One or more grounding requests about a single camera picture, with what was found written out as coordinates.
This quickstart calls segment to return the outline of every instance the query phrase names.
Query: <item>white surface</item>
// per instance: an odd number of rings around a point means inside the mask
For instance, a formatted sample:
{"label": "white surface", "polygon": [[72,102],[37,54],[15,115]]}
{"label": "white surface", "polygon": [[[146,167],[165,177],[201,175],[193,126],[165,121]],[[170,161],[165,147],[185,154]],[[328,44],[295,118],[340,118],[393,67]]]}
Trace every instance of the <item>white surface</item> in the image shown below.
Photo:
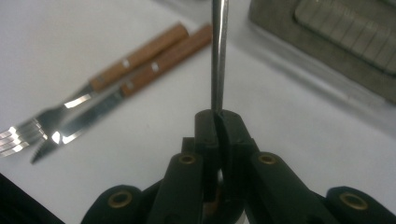
{"label": "white surface", "polygon": [[[208,2],[196,15],[176,3],[2,1],[1,129],[60,103],[165,27],[182,21],[193,31],[211,20]],[[284,62],[288,53],[271,54],[263,41],[258,51],[269,53],[255,54],[247,43],[257,38],[244,35],[247,10],[248,1],[232,1],[224,108],[240,114],[259,148],[281,156],[313,191],[350,186],[396,213],[394,128],[362,116],[357,108],[365,105],[342,88]],[[0,172],[65,223],[79,223],[106,189],[145,189],[161,179],[209,101],[207,48],[42,162],[30,163],[31,147],[2,158]],[[374,102],[394,116],[393,106]]]}

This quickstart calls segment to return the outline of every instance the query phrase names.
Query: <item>stainless steel cutlery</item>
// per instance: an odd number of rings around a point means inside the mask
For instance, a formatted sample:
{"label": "stainless steel cutlery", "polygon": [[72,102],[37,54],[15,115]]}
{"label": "stainless steel cutlery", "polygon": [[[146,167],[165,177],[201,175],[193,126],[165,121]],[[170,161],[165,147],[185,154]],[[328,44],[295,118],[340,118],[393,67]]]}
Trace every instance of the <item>stainless steel cutlery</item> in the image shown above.
{"label": "stainless steel cutlery", "polygon": [[97,120],[103,118],[126,98],[134,95],[149,83],[161,77],[165,72],[186,60],[193,53],[207,46],[211,43],[211,40],[212,26],[206,25],[189,38],[180,41],[162,53],[151,63],[141,68],[131,79],[124,82],[119,89],[111,92],[105,99],[59,129],[53,130],[53,134],[39,148],[32,162],[44,158],[55,149],[79,137]]}
{"label": "stainless steel cutlery", "polygon": [[[122,77],[125,77],[143,64],[152,61],[156,56],[187,37],[188,32],[183,25],[177,24],[173,26],[149,41],[145,46],[114,63],[96,77],[93,77],[81,91],[78,91],[63,103],[44,110],[22,124],[12,126],[6,131],[1,132],[0,157],[11,155],[42,139],[49,141],[58,130],[58,126],[64,116],[73,108],[91,100],[95,95],[105,90]],[[123,86],[124,89],[126,88],[123,93],[124,95],[135,91],[135,89],[130,90],[130,84]]]}

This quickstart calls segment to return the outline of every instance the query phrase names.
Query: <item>wooden handle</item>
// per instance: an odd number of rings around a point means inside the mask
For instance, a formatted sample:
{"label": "wooden handle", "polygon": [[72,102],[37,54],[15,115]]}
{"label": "wooden handle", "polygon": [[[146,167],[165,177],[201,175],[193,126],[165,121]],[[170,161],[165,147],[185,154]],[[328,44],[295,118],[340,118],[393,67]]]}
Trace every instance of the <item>wooden handle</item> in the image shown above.
{"label": "wooden handle", "polygon": [[211,43],[212,26],[206,25],[197,33],[160,55],[146,65],[136,76],[121,85],[124,96],[130,96],[154,81],[193,53]]}
{"label": "wooden handle", "polygon": [[158,37],[152,39],[145,46],[119,60],[108,67],[107,70],[92,78],[90,80],[92,89],[96,92],[104,90],[138,66],[147,63],[161,52],[174,46],[188,36],[189,33],[182,24],[173,26]]}

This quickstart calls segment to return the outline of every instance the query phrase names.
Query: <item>knife blade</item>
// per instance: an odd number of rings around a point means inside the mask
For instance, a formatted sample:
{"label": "knife blade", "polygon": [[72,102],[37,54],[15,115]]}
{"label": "knife blade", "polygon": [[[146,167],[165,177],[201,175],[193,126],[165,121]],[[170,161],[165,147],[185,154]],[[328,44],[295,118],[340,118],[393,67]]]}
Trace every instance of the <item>knife blade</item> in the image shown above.
{"label": "knife blade", "polygon": [[38,149],[32,159],[32,163],[39,161],[57,148],[81,136],[94,123],[123,103],[125,99],[131,97],[149,83],[161,77],[165,72],[183,62],[193,53],[211,43],[211,40],[212,26],[205,25],[189,38],[164,52],[151,64],[144,66],[136,76],[124,82],[119,89],[113,91],[105,99],[62,126]]}

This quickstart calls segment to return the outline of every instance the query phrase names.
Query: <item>knife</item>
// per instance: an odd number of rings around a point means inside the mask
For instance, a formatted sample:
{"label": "knife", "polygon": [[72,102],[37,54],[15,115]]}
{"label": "knife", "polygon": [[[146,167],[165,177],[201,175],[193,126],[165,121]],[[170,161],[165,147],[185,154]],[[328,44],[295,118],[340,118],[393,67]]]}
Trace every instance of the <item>knife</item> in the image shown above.
{"label": "knife", "polygon": [[97,93],[103,91],[116,81],[138,68],[152,58],[159,55],[177,42],[188,37],[186,28],[178,23],[161,35],[151,39],[146,45],[137,51],[125,56],[121,60],[110,65],[106,70],[92,77],[88,84],[81,88],[81,91],[70,97],[65,103],[66,108],[75,107],[91,99]]}
{"label": "knife", "polygon": [[81,136],[89,127],[112,111],[117,105],[120,105],[125,99],[134,95],[193,53],[211,43],[211,40],[212,26],[205,25],[194,35],[164,52],[152,63],[144,66],[130,80],[121,84],[119,89],[111,92],[105,99],[62,126],[41,145],[34,155],[32,163]]}

